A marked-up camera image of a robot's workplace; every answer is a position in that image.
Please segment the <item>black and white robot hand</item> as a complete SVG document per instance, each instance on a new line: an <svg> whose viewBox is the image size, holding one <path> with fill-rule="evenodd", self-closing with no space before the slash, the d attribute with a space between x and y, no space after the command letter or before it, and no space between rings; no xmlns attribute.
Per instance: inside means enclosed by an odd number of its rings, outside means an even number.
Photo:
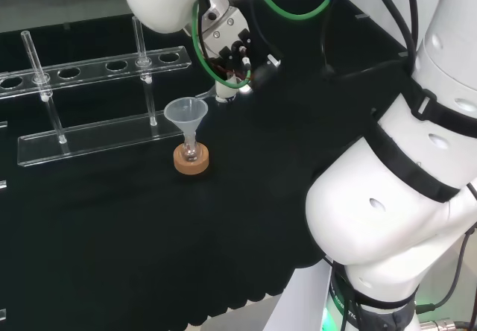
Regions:
<svg viewBox="0 0 477 331"><path fill-rule="evenodd" d="M239 92L265 82L281 64L280 52L230 0L200 0L188 27L197 56L215 81L215 100L229 104Z"/></svg>

